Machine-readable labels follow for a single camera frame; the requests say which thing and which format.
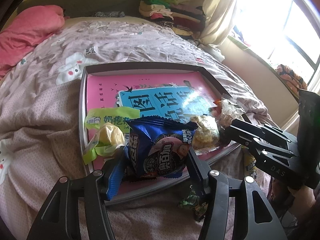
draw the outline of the beige curtain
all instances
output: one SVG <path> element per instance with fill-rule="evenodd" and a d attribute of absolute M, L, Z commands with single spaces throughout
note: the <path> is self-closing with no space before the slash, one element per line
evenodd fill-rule
<path fill-rule="evenodd" d="M 205 28 L 200 39 L 205 44 L 221 45 L 234 27 L 238 13 L 236 0 L 204 0 Z"/>

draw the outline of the pink book cover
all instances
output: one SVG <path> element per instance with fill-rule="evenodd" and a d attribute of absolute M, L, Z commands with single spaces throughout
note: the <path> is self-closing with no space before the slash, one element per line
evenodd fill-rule
<path fill-rule="evenodd" d="M 179 74 L 146 74 L 93 76 L 87 78 L 87 111 L 93 108 L 128 106 L 140 110 L 140 116 L 159 115 L 179 122 L 188 122 L 191 114 L 210 114 L 214 101 L 220 99 L 199 72 Z M 106 116 L 105 122 L 119 122 Z M 89 130 L 89 139 L 94 135 Z M 221 149 L 201 155 L 207 160 Z M 93 161 L 101 169 L 104 158 Z M 149 186 L 165 178 L 121 183 L 118 194 Z"/>

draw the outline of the pink pillow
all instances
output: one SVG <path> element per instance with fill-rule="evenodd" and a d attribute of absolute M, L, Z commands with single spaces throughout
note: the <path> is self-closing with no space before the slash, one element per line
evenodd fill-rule
<path fill-rule="evenodd" d="M 57 5 L 34 6 L 18 14 L 0 33 L 0 79 L 63 25 L 63 9 Z"/>

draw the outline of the bed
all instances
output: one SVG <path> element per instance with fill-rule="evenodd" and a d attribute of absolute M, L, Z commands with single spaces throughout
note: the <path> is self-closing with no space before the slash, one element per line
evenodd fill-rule
<path fill-rule="evenodd" d="M 158 61 L 203 66 L 249 109 L 252 123 L 275 125 L 240 77 L 171 29 L 135 17 L 66 20 L 63 29 L 26 55 L 0 86 L 0 216 L 17 240 L 26 239 L 59 177 L 85 176 L 78 136 L 80 76 L 69 74 L 79 61 L 86 65 Z M 214 168 L 242 179 L 242 161 L 238 149 Z M 265 194 L 269 181 L 270 176 L 259 172 L 257 182 Z M 191 210 L 177 207 L 189 190 L 186 181 L 108 207 L 116 239 L 197 239 L 201 222 L 194 221 Z M 226 239 L 232 235 L 232 198 L 230 207 Z M 81 201 L 79 215 L 82 239 L 88 239 Z"/>

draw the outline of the bright sunlight through window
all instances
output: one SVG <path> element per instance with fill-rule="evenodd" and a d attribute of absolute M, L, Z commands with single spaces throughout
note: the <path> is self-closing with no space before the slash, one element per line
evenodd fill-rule
<path fill-rule="evenodd" d="M 237 0 L 236 27 L 273 68 L 284 64 L 309 83 L 320 62 L 320 38 L 293 0 Z"/>

